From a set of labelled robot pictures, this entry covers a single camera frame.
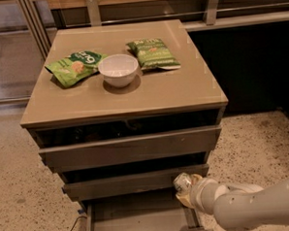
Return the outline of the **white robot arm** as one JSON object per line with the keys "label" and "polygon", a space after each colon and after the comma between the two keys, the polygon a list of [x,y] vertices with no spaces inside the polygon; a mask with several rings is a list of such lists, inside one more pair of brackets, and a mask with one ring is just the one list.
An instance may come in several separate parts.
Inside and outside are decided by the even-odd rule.
{"label": "white robot arm", "polygon": [[197,174],[179,174],[176,198],[185,207],[212,215],[225,231],[289,225],[289,178],[267,188],[253,183],[222,183]]}

